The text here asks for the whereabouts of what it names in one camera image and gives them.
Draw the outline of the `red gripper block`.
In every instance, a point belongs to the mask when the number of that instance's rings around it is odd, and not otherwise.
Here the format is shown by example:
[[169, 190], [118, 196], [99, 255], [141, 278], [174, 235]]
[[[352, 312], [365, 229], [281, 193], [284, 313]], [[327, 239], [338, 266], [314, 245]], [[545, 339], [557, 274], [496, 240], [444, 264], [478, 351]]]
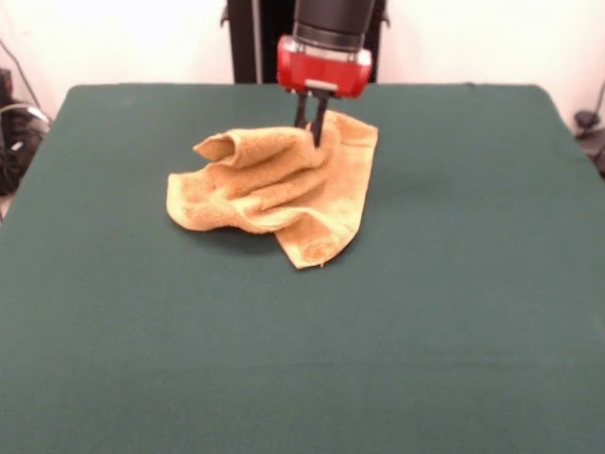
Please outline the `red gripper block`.
[[[285, 35], [277, 46], [277, 81], [285, 89], [296, 91], [294, 126], [305, 128], [309, 91], [324, 91], [336, 98], [359, 98], [369, 83], [372, 53], [361, 48], [341, 52], [303, 44]], [[311, 132], [315, 145], [320, 144], [329, 96], [317, 97], [318, 105]]]

